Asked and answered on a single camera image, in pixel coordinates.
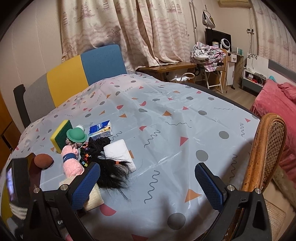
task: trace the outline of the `yellow and green sponge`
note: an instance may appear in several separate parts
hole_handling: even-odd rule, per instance
[[[62,149],[66,145],[67,130],[72,128],[71,122],[64,120],[50,137],[58,153],[62,153]]]

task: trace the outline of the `blue tissue package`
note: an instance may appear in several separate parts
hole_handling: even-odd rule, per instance
[[[89,137],[91,137],[93,140],[99,139],[101,137],[109,137],[112,135],[112,126],[109,120],[91,126],[89,129]]]

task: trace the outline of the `brown egg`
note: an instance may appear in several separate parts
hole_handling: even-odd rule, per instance
[[[53,164],[54,160],[50,155],[47,154],[38,154],[34,158],[35,165],[39,168],[48,168],[51,164]]]

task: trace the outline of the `curtain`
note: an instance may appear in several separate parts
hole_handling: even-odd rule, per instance
[[[62,60],[118,44],[127,71],[189,61],[181,0],[62,0]]]
[[[258,55],[296,72],[296,43],[279,19],[261,0],[252,0],[257,21]]]

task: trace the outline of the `screw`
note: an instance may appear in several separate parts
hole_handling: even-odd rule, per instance
[[[256,192],[257,194],[260,194],[260,193],[261,193],[261,190],[260,190],[259,188],[255,188],[255,192]]]
[[[34,189],[34,193],[39,193],[40,192],[40,188],[35,188]]]
[[[235,190],[235,187],[233,185],[228,185],[227,189],[232,192]]]
[[[60,189],[61,189],[62,191],[65,191],[65,190],[68,189],[68,185],[67,185],[67,184],[63,184],[63,185],[60,186]]]

